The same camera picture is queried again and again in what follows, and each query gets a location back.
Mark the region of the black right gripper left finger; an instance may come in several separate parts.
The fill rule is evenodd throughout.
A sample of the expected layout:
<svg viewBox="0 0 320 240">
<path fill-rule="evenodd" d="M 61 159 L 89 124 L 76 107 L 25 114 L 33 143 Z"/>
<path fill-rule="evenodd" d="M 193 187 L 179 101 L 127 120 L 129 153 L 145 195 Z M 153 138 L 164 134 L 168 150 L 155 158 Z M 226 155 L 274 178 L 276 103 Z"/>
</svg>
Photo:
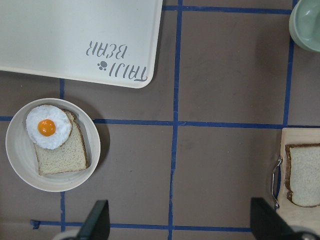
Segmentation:
<svg viewBox="0 0 320 240">
<path fill-rule="evenodd" d="M 107 240 L 110 235 L 108 200 L 97 200 L 78 232 L 79 240 Z"/>
</svg>

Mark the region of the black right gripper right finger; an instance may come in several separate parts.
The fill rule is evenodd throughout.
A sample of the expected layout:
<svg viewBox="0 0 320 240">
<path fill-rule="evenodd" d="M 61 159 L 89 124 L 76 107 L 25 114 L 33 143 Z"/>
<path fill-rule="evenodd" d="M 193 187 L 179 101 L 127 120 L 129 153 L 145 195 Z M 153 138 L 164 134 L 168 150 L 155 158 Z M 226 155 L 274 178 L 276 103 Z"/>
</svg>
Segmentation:
<svg viewBox="0 0 320 240">
<path fill-rule="evenodd" d="M 250 229 L 256 240 L 296 240 L 296 233 L 262 197 L 250 201 Z"/>
</svg>

